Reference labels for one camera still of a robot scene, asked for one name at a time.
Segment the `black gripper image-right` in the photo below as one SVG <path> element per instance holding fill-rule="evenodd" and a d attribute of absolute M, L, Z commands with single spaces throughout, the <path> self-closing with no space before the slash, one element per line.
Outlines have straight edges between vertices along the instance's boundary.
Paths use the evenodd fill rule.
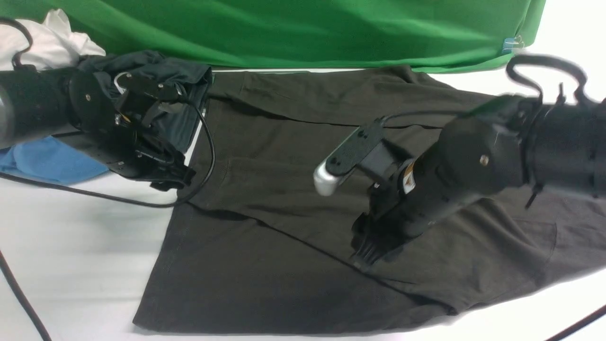
<path fill-rule="evenodd" d="M 352 167 L 372 179 L 369 211 L 351 228 L 350 260 L 362 271 L 391 262 L 407 242 L 435 223 L 494 192 L 492 156 L 368 154 Z"/>

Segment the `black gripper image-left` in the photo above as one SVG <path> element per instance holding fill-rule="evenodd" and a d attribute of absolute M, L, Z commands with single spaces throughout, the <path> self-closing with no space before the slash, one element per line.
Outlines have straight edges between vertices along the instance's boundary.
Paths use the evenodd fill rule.
<path fill-rule="evenodd" d="M 196 171 L 152 123 L 159 104 L 129 93 L 117 103 L 90 91 L 76 95 L 71 105 L 80 133 L 71 146 L 121 177 L 150 182 L 155 190 L 188 187 Z"/>

